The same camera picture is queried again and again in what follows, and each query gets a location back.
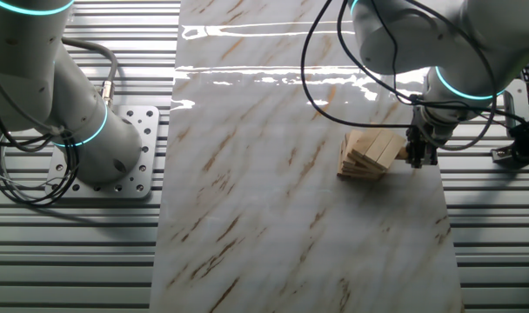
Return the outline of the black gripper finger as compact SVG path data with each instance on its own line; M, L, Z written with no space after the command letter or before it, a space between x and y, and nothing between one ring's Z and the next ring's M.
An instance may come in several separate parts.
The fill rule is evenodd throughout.
M437 148L421 139L408 142L405 150L407 152L405 160L414 169L421 169L423 166L435 166L439 163Z

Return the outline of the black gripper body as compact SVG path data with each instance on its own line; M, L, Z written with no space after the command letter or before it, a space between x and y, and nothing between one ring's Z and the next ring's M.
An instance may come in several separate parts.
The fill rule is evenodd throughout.
M411 127L406 131L406 138L412 146L429 143L433 147L442 148L445 144L445 141L435 137L434 127L425 120L422 106L412 108L412 122Z

